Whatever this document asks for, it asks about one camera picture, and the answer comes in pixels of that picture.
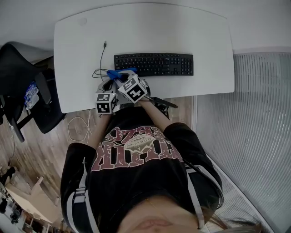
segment black cable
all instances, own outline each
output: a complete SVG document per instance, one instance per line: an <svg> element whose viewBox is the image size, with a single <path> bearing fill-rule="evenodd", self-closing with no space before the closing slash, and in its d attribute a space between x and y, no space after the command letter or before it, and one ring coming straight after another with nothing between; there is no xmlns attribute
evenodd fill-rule
<svg viewBox="0 0 291 233"><path fill-rule="evenodd" d="M105 74L102 75L101 74L102 71L107 72L108 69L97 69L97 70L95 70L94 73L92 74L92 78L108 77L108 75L105 75Z"/></svg>
<svg viewBox="0 0 291 233"><path fill-rule="evenodd" d="M102 55L101 55L101 58L100 58L100 70L101 70L101 61L102 61L103 53L104 53L104 50L105 50L106 46L107 46L107 43L105 41L104 44L103 44L104 49L103 49L103 52L102 52Z"/></svg>

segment white cable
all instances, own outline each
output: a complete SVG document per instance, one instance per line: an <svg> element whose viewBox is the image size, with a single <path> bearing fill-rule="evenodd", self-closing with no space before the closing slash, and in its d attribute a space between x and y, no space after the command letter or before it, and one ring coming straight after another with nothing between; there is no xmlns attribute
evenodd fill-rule
<svg viewBox="0 0 291 233"><path fill-rule="evenodd" d="M68 123L68 134L69 134L69 138L70 138L71 140L73 140L73 141L75 141L75 142L82 142L82 141L84 141L84 140L86 139L86 137L87 137L87 135L88 135L88 139L87 139L87 143L88 143L88 141L89 141L89 137L90 137L90 134L92 134L91 129L90 129L90 117L91 117L91 109L89 109L89 117L88 117L88 121L87 121L87 123L86 123L86 122L84 121L84 119L83 119L82 117L80 117L80 116L76 116L76 117L74 117L74 118L72 119L72 120L74 120L74 119L76 119L76 118L81 119L81 120L85 123L85 125L87 126L87 128L88 128L88 130L87 130L87 132L86 132L86 135L85 135L85 137L84 137L82 140L76 140L76 139L73 139L73 138L71 137L71 135L70 135L70 131L69 131L69 124L71 123L72 120L69 121L69 123Z"/></svg>

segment black t-shirt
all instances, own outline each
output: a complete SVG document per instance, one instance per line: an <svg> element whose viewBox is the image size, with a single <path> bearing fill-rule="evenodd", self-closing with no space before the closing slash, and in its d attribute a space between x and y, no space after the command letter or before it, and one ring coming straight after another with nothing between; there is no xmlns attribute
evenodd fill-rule
<svg viewBox="0 0 291 233"><path fill-rule="evenodd" d="M69 146L61 181L61 204L78 187L85 157L90 205L101 233L116 232L130 209L153 195L165 195L195 213L187 186L183 159L203 166L221 180L196 134L183 123L173 123L162 133L142 108L126 108L112 117L97 152L84 144ZM199 173L191 181L201 206L216 210L217 190ZM82 221L82 216L74 217Z"/></svg>

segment chair armrest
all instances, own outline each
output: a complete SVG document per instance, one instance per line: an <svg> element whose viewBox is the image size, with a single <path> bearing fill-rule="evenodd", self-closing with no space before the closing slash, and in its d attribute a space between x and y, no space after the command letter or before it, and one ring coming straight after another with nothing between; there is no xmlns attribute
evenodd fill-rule
<svg viewBox="0 0 291 233"><path fill-rule="evenodd" d="M24 137L20 131L21 128L18 127L17 122L15 121L14 118L11 119L11 124L14 128L14 132L15 132L16 136L18 137L19 141L24 142Z"/></svg>
<svg viewBox="0 0 291 233"><path fill-rule="evenodd" d="M35 81L38 89L40 90L41 97L46 104L49 104L51 101L51 95L49 87L47 86L45 76L42 73L39 73L38 75L36 75Z"/></svg>

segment graphic print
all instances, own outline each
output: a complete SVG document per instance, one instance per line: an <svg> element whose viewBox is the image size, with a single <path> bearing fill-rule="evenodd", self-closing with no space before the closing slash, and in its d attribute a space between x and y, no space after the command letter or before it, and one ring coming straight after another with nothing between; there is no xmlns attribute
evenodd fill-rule
<svg viewBox="0 0 291 233"><path fill-rule="evenodd" d="M157 127L151 126L132 130L115 127L106 135L104 142L99 143L96 153L97 158L91 171L136 167L152 159L170 158L183 161L163 133Z"/></svg>

